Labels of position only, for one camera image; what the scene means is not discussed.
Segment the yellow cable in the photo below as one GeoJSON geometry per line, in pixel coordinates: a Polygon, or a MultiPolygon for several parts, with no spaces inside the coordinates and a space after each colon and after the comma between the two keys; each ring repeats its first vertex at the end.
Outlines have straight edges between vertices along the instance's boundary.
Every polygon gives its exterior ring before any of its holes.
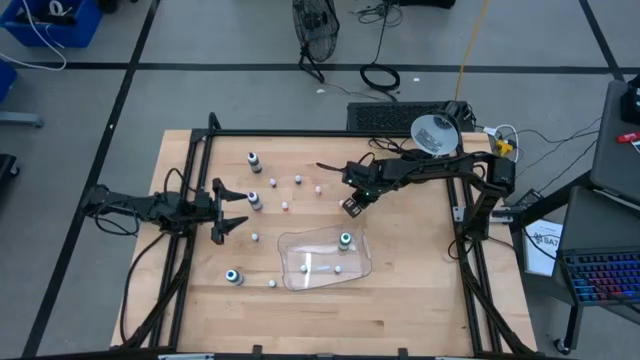
{"type": "Polygon", "coordinates": [[[464,54],[462,65],[460,65],[460,73],[458,73],[458,84],[456,85],[456,97],[455,97],[456,101],[458,100],[458,92],[460,91],[460,83],[462,82],[464,65],[467,63],[467,58],[469,58],[469,54],[471,54],[471,48],[473,48],[473,43],[476,42],[476,37],[478,37],[478,30],[480,30],[480,24],[482,24],[482,18],[484,18],[484,14],[487,12],[489,1],[491,0],[484,0],[484,4],[482,4],[482,11],[480,11],[478,20],[476,20],[476,25],[473,27],[473,34],[471,35],[471,40],[469,41],[469,45],[467,45],[467,52],[464,54]]]}

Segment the clear plastic container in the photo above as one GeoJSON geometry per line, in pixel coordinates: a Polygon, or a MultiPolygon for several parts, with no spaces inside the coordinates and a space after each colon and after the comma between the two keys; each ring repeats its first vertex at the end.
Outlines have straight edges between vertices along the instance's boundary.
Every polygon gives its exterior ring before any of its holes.
{"type": "Polygon", "coordinates": [[[278,239],[278,251],[284,286],[292,291],[355,280],[371,273],[367,237],[362,227],[353,223],[284,233],[278,239]],[[348,249],[340,250],[338,245],[344,233],[351,235],[351,243],[348,249]]]}

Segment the small bottle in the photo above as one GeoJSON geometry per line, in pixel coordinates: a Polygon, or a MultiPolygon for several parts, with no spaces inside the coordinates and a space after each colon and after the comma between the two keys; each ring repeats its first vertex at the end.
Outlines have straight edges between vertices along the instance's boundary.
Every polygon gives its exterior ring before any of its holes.
{"type": "Polygon", "coordinates": [[[262,202],[260,201],[258,194],[250,192],[247,194],[247,200],[249,200],[249,204],[251,204],[253,210],[258,211],[262,209],[262,202]]]}
{"type": "Polygon", "coordinates": [[[242,283],[244,282],[244,276],[242,276],[236,270],[228,270],[226,274],[226,278],[234,286],[242,285],[242,283]]]}
{"type": "Polygon", "coordinates": [[[258,155],[256,155],[256,153],[249,153],[249,156],[247,157],[247,159],[249,160],[249,166],[251,166],[251,171],[253,171],[256,174],[262,171],[262,165],[260,165],[260,160],[258,159],[258,155]]]}
{"type": "Polygon", "coordinates": [[[338,249],[342,251],[349,250],[349,245],[351,244],[351,235],[349,233],[343,233],[340,236],[340,242],[338,242],[338,249]]]}

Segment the gray floor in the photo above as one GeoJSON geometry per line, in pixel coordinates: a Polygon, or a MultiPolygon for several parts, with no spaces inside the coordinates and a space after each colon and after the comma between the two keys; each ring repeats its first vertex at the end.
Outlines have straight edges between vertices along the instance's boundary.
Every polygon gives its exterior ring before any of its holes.
{"type": "MultiPolygon", "coordinates": [[[[339,0],[342,30],[329,63],[366,63],[375,55],[379,27],[359,24],[349,11],[375,3],[339,0]]],[[[122,2],[105,16],[88,49],[65,50],[73,62],[128,62],[150,0],[122,2]]],[[[636,0],[591,0],[602,31],[620,66],[639,66],[634,19],[636,0]]],[[[480,1],[459,1],[451,10],[405,11],[389,29],[380,62],[458,65],[480,1]]],[[[44,49],[25,49],[4,31],[0,51],[30,61],[51,61],[44,49]]],[[[295,63],[297,40],[289,0],[163,0],[142,54],[145,63],[295,63]]],[[[493,0],[471,65],[606,66],[578,1],[493,0]]],[[[82,187],[121,85],[121,70],[19,70],[0,110],[39,113],[42,129],[0,127],[0,152],[16,154],[22,174],[0,205],[0,358],[19,356],[71,222],[82,187]]],[[[408,73],[401,101],[451,99],[457,74],[408,73]]],[[[327,81],[367,92],[357,72],[327,72],[327,81]]],[[[478,123],[509,123],[561,138],[599,117],[611,75],[477,74],[464,76],[461,99],[478,123]]],[[[166,129],[202,127],[215,111],[224,128],[344,129],[346,106],[366,98],[323,87],[297,71],[140,70],[133,79],[100,182],[127,193],[146,193],[161,136],[166,129]],[[326,90],[318,94],[318,89],[326,90]]],[[[576,140],[564,151],[518,178],[518,197],[544,186],[591,143],[576,140]]],[[[522,169],[552,147],[523,134],[522,169]]],[[[549,193],[590,166],[592,152],[549,193]]],[[[552,219],[562,220],[562,214],[552,219]]],[[[86,222],[80,234],[39,354],[106,349],[133,239],[111,237],[86,222]]],[[[540,350],[554,353],[550,339],[562,336],[568,306],[527,291],[540,350]]],[[[583,359],[633,358],[640,327],[601,309],[588,309],[579,349],[583,359]]]]}

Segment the red object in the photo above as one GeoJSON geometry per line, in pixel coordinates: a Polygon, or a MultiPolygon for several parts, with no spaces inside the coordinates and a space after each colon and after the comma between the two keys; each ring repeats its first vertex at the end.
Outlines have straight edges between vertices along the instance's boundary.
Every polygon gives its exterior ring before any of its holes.
{"type": "Polygon", "coordinates": [[[640,140],[640,131],[618,136],[618,144],[634,142],[636,140],[640,140]]]}

